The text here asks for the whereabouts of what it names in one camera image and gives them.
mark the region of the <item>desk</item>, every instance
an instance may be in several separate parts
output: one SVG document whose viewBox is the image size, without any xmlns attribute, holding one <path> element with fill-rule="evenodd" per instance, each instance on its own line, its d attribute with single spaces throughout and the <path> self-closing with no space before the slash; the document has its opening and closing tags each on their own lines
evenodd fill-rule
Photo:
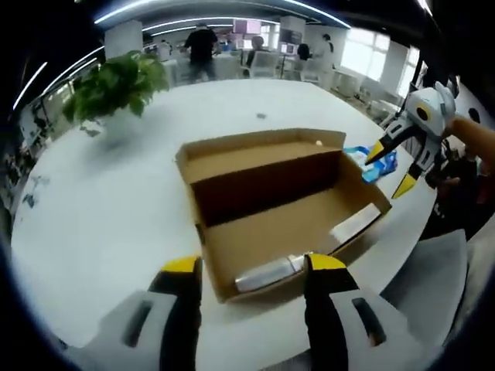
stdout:
<svg viewBox="0 0 495 371">
<path fill-rule="evenodd" d="M 184 82 L 188 83 L 189 78 L 189 57 L 182 57 L 176 60 L 166 60 L 162 62 L 165 67 L 169 87 L 177 87 Z M 229 53 L 219 54 L 213 57 L 213 64 L 217 72 L 218 80 L 236 79 L 239 73 L 241 60 L 239 56 L 232 56 Z"/>
<path fill-rule="evenodd" d="M 243 104 L 225 104 L 229 96 Z M 40 318 L 71 345 L 87 343 L 98 321 L 132 292 L 146 290 L 166 261 L 200 252 L 174 162 L 181 144 L 279 128 L 345 131 L 346 146 L 372 145 L 383 134 L 323 89 L 287 80 L 178 87 L 157 94 L 142 120 L 133 145 L 110 152 L 100 149 L 101 136 L 67 132 L 32 171 L 49 177 L 39 203 L 33 209 L 23 203 L 17 212 L 12 261 L 19 283 Z M 399 147 L 397 171 L 378 182 L 389 198 L 411 162 Z M 372 229 L 373 246 L 350 266 L 359 285 L 385 289 L 418 242 L 434 201 L 423 178 L 391 200 Z M 304 310 L 303 297 L 276 307 L 221 305 L 203 270 L 196 368 L 252 371 L 295 356 L 309 347 Z"/>
</svg>

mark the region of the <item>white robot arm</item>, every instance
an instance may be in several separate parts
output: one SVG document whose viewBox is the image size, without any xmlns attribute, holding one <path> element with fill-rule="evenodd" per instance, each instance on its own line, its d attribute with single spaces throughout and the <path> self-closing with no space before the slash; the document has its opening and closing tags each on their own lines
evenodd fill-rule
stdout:
<svg viewBox="0 0 495 371">
<path fill-rule="evenodd" d="M 421 150 L 392 196 L 393 199 L 410 190 L 419 176 L 433 164 L 442 148 L 442 134 L 455 113 L 454 95 L 439 82 L 435 83 L 435 89 L 427 87 L 407 96 L 404 112 L 389 124 L 366 162 L 370 164 L 377 161 L 411 137 L 419 140 Z"/>
</svg>

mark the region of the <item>blue packet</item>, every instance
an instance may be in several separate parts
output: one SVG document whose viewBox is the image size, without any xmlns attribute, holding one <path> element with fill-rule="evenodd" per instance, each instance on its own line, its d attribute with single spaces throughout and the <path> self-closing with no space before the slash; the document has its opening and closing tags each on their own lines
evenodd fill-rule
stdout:
<svg viewBox="0 0 495 371">
<path fill-rule="evenodd" d="M 378 161 L 373 162 L 372 164 L 365 165 L 366 157 L 370 153 L 373 146 L 364 147 L 350 147 L 344 148 L 344 153 L 348 154 L 363 170 L 363 181 L 365 183 L 373 183 L 376 182 L 382 176 L 386 174 L 390 174 L 394 172 L 397 168 L 397 150 L 393 150 L 389 154 L 385 155 L 383 158 Z"/>
</svg>

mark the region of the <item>yellow fingertip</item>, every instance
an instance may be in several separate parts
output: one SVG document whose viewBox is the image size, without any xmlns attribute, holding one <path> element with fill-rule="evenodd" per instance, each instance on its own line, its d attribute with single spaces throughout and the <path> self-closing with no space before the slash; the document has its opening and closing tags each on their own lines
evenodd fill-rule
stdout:
<svg viewBox="0 0 495 371">
<path fill-rule="evenodd" d="M 414 179 L 409 174 L 406 174 L 402 179 L 401 184 L 399 184 L 399 187 L 397 187 L 397 189 L 395 190 L 392 199 L 398 199 L 400 196 L 402 196 L 407 191 L 409 191 L 409 189 L 414 187 L 415 184 L 416 184 L 416 179 Z"/>
<path fill-rule="evenodd" d="M 329 257 L 328 255 L 309 254 L 308 257 L 311 260 L 312 269 L 314 271 L 323 269 L 340 269 L 346 267 L 346 265 L 340 260 L 335 257 Z"/>
<path fill-rule="evenodd" d="M 160 271 L 192 273 L 194 271 L 194 264 L 196 263 L 196 259 L 198 257 L 200 256 L 192 255 L 190 257 L 181 257 L 180 259 L 171 260 L 165 264 Z"/>
<path fill-rule="evenodd" d="M 373 149 L 370 151 L 368 156 L 366 157 L 366 161 L 371 161 L 376 155 L 378 155 L 380 152 L 384 150 L 384 146 L 381 144 L 380 141 L 377 141 L 377 143 L 374 145 Z"/>
</svg>

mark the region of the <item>cardboard box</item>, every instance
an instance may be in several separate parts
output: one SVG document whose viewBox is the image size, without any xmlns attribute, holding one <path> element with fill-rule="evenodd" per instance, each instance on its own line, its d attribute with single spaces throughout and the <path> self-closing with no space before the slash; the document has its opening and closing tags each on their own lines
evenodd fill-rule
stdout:
<svg viewBox="0 0 495 371">
<path fill-rule="evenodd" d="M 181 147 L 176 162 L 219 301 L 245 296 L 237 277 L 289 254 L 338 257 L 391 208 L 376 185 L 363 183 L 342 151 L 344 139 L 336 131 L 286 129 Z"/>
</svg>

